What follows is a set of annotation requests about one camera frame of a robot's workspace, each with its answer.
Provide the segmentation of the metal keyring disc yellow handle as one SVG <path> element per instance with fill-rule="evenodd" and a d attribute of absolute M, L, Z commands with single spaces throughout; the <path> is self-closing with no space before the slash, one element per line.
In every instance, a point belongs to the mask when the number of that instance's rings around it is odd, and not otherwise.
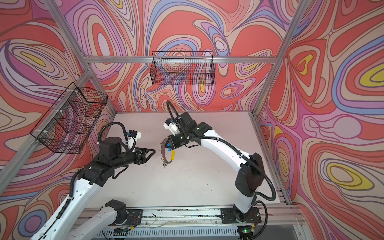
<path fill-rule="evenodd" d="M 167 139 L 164 139 L 160 143 L 160 151 L 161 151 L 161 161 L 163 167 L 166 168 L 169 164 L 171 164 L 175 160 L 175 151 L 171 150 L 170 152 L 167 150 Z"/>

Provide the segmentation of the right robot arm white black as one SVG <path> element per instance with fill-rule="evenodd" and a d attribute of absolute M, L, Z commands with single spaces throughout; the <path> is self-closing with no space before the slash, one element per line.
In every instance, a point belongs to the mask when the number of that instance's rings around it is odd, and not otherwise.
<path fill-rule="evenodd" d="M 273 182 L 265 173 L 262 157 L 249 154 L 224 140 L 210 125 L 199 124 L 184 112 L 179 114 L 170 102 L 166 102 L 170 118 L 164 128 L 171 132 L 162 143 L 165 149 L 174 151 L 181 147 L 194 148 L 203 146 L 221 157 L 236 172 L 235 186 L 239 192 L 233 206 L 233 220 L 244 223 L 252 214 L 258 198 L 272 202 L 277 193 Z"/>

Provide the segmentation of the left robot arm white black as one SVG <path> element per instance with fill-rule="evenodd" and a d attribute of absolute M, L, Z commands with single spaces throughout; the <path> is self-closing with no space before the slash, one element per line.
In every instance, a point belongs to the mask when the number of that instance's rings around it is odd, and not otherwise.
<path fill-rule="evenodd" d="M 99 153 L 76 171 L 70 181 L 69 194 L 49 220 L 32 236 L 33 240 L 91 240 L 109 225 L 126 225 L 129 214 L 125 203 L 110 200 L 101 210 L 78 228 L 78 217 L 90 200 L 109 179 L 126 171 L 131 164 L 142 165 L 156 153 L 154 149 L 136 146 L 141 133 L 127 131 L 120 122 L 111 122 L 99 132 Z"/>

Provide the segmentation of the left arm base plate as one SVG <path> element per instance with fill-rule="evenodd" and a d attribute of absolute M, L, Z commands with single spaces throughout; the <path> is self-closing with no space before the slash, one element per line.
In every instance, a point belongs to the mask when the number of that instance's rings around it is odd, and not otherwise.
<path fill-rule="evenodd" d="M 142 209 L 128 209 L 126 213 L 118 213 L 114 222 L 116 226 L 138 226 L 141 224 L 143 217 Z"/>

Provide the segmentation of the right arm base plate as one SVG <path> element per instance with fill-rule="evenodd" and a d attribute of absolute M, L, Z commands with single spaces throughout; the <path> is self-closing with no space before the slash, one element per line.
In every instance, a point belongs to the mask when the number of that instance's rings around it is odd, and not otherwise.
<path fill-rule="evenodd" d="M 221 208 L 220 214 L 223 224 L 255 224 L 262 222 L 262 218 L 258 208 L 251 207 L 246 213 L 241 212 L 235 206 L 231 208 Z"/>

